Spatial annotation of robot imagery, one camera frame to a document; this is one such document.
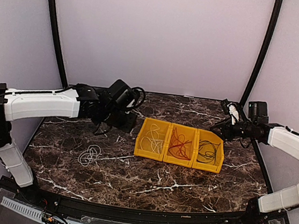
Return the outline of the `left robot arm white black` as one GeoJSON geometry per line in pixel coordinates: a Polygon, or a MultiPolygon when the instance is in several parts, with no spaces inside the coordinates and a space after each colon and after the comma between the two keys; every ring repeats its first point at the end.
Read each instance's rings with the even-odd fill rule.
{"type": "Polygon", "coordinates": [[[36,187],[32,169],[26,163],[11,135],[11,122],[25,118],[66,117],[89,119],[99,128],[106,124],[128,133],[136,123],[133,109],[142,104],[138,88],[123,90],[94,89],[77,84],[63,90],[18,91],[0,84],[0,160],[22,187],[22,194],[31,205],[43,201],[36,187]]]}

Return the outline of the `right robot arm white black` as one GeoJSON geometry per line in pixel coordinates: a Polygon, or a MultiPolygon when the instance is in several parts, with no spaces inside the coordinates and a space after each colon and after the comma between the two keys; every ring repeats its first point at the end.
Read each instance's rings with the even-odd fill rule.
{"type": "MultiPolygon", "coordinates": [[[[211,127],[220,138],[225,141],[248,138],[279,149],[299,161],[299,133],[287,126],[270,123],[266,102],[250,102],[247,119],[240,118],[241,110],[236,103],[225,99],[221,101],[221,106],[228,118],[211,127]]],[[[240,223],[256,224],[260,222],[262,214],[295,207],[299,207],[299,183],[251,199],[246,212],[240,216],[240,223]]]]}

